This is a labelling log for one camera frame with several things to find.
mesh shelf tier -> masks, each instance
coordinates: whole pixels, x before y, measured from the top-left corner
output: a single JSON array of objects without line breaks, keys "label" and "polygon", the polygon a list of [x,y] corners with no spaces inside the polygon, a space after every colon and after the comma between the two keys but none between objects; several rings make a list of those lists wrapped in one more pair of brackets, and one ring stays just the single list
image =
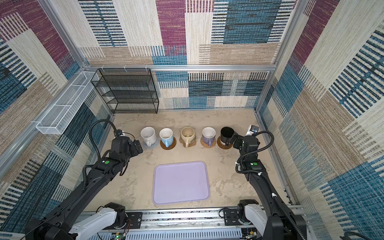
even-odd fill
[{"label": "mesh shelf tier", "polygon": [[94,72],[84,71],[79,74],[36,125],[36,128],[42,134],[63,134],[93,89],[91,79],[94,78],[98,78]]},{"label": "mesh shelf tier", "polygon": [[157,113],[159,98],[150,70],[98,69],[92,81],[113,113]]}]

black mesh shelf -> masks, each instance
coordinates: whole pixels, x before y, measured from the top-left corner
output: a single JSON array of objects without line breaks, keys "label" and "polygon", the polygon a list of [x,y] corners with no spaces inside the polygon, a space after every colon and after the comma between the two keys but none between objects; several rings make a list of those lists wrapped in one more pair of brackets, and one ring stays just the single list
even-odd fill
[{"label": "black mesh shelf", "polygon": [[113,113],[157,113],[159,98],[150,70],[106,68],[92,81]]}]

white wire basket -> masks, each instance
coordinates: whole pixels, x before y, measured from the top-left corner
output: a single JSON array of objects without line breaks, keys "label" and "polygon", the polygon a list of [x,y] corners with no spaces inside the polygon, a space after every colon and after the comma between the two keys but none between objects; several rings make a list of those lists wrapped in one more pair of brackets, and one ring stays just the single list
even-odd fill
[{"label": "white wire basket", "polygon": [[36,125],[36,128],[42,134],[63,134],[91,92],[93,88],[91,79],[98,81],[99,76],[95,72],[87,71],[79,74]]}]

beige table surface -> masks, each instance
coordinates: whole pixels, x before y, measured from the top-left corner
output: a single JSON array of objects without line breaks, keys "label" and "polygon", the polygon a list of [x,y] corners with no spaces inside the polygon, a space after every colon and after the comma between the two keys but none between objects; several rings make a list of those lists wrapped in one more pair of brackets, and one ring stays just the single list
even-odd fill
[{"label": "beige table surface", "polygon": [[[159,111],[158,114],[116,114],[114,124],[117,129],[133,134],[142,145],[144,142],[140,131],[144,127],[153,127],[157,136],[161,129],[168,127],[173,130],[177,144],[171,150],[162,149],[160,144],[153,149],[143,148],[143,153],[130,159],[127,172],[121,177],[116,176],[105,186],[89,203],[85,211],[95,211],[99,206],[104,206],[109,202],[122,204],[127,210],[144,210],[228,207],[236,206],[241,199],[259,201],[255,190],[244,175],[235,172],[235,162],[239,157],[237,149],[224,150],[217,145],[209,149],[200,144],[202,130],[205,127],[213,127],[216,130],[216,137],[220,135],[220,129],[224,126],[232,127],[240,135],[245,135],[249,125],[258,125],[253,110],[221,109]],[[197,135],[197,144],[189,148],[184,148],[179,142],[180,131],[186,126],[194,128]],[[112,139],[113,131],[111,129],[101,154],[110,149]],[[265,146],[263,137],[260,137],[259,141],[261,147]],[[260,152],[258,158],[266,167],[270,180],[279,195],[288,203],[268,150]],[[155,205],[152,201],[155,167],[160,164],[193,161],[203,161],[207,166],[210,197],[202,201]]]}]

beige mug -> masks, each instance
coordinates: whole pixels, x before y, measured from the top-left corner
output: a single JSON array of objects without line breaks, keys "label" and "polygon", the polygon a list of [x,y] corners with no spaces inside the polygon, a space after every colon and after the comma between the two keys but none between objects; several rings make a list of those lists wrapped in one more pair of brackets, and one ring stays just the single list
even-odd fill
[{"label": "beige mug", "polygon": [[191,127],[183,128],[180,133],[180,138],[185,143],[185,147],[188,147],[188,145],[196,139],[195,130]]}]

